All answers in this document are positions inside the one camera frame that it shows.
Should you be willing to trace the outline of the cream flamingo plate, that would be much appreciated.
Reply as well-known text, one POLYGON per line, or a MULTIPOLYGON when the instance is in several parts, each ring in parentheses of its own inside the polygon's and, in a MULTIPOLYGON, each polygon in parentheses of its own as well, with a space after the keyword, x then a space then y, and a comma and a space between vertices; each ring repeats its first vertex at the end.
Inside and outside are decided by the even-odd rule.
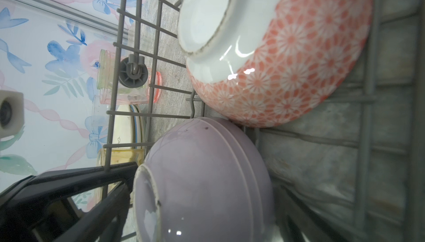
POLYGON ((130 115, 116 115, 112 137, 113 144, 130 144, 135 142, 135 121, 130 115))

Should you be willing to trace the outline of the pink patterned bowl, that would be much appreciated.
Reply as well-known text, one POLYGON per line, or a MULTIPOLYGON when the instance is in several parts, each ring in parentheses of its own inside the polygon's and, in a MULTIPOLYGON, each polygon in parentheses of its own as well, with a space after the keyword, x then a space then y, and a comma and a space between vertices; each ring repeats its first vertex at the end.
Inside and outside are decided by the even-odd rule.
POLYGON ((183 0, 178 41, 198 96, 236 123, 282 125, 355 66, 373 0, 183 0))

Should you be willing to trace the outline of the lilac ceramic bowl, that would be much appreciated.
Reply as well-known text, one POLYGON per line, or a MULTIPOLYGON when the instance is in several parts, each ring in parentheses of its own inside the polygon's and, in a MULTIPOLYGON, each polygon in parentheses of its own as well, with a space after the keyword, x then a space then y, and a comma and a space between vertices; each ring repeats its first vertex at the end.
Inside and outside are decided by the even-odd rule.
POLYGON ((269 242, 272 184, 249 137, 221 118, 167 131, 136 171, 133 215, 140 242, 269 242))

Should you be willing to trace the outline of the amber glass tumbler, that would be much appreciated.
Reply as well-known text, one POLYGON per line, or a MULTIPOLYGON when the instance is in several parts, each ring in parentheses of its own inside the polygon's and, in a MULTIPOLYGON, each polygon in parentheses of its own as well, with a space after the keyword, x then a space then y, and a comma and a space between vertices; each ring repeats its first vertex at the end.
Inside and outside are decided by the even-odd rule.
MULTIPOLYGON (((140 166, 144 162, 145 150, 143 148, 117 148, 111 151, 111 165, 118 165, 122 163, 135 162, 140 166)), ((101 148, 98 151, 96 160, 97 166, 104 166, 106 164, 106 149, 101 148)), ((102 200, 103 187, 98 187, 94 191, 93 207, 101 202, 102 200)))

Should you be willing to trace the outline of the green glass tumbler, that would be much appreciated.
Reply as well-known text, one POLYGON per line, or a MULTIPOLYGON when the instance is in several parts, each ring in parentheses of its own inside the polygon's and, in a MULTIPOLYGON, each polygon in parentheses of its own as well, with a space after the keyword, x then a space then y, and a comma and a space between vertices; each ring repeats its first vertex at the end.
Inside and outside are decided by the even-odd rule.
POLYGON ((97 65, 97 89, 100 94, 112 91, 115 58, 115 52, 104 49, 100 51, 97 65))

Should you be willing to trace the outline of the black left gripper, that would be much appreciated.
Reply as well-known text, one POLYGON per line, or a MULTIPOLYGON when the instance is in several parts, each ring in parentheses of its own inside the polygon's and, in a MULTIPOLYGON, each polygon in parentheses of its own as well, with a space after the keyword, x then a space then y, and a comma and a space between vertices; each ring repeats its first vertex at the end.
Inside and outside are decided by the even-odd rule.
POLYGON ((113 183, 123 182, 132 188, 137 168, 135 162, 128 162, 112 165, 108 170, 104 167, 57 170, 14 183, 1 193, 1 241, 56 241, 83 217, 83 210, 69 197, 107 188, 113 183), (43 204, 6 206, 8 202, 32 201, 43 204))

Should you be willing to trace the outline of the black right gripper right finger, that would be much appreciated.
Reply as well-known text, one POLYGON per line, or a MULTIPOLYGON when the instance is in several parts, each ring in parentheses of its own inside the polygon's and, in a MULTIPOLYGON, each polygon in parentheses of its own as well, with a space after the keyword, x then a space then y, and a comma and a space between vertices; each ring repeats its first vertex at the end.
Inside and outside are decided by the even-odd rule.
POLYGON ((290 190, 273 188, 276 221, 285 242, 346 242, 347 239, 290 190))

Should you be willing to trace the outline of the watermelon plate blue rim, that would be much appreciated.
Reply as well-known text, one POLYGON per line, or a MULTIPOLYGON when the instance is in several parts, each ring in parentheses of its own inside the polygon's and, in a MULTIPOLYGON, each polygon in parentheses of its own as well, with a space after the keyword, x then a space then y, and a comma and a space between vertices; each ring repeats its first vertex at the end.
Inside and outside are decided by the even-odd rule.
MULTIPOLYGON (((138 109, 135 105, 130 105, 130 110, 133 113, 138 113, 138 109)), ((133 116, 134 127, 135 127, 135 143, 142 142, 142 130, 139 116, 133 116)))

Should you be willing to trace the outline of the pink glass tumbler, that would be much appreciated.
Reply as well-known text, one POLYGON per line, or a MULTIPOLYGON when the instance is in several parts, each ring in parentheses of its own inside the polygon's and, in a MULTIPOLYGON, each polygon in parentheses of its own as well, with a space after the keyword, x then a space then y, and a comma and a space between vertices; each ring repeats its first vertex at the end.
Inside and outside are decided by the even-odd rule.
MULTIPOLYGON (((139 56, 139 67, 137 73, 134 73, 135 65, 129 61, 130 58, 133 59, 134 55, 122 58, 119 65, 116 104, 147 104, 151 93, 149 84, 152 83, 152 69, 146 66, 145 58, 139 56)), ((111 100, 112 91, 99 93, 101 104, 110 104, 111 100)))

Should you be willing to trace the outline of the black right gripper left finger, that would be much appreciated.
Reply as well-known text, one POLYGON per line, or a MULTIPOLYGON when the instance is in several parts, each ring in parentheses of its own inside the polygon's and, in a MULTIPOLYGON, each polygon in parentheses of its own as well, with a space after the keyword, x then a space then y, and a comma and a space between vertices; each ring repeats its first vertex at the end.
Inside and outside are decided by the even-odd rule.
POLYGON ((117 185, 90 212, 56 242, 119 242, 129 211, 130 191, 127 184, 117 185))

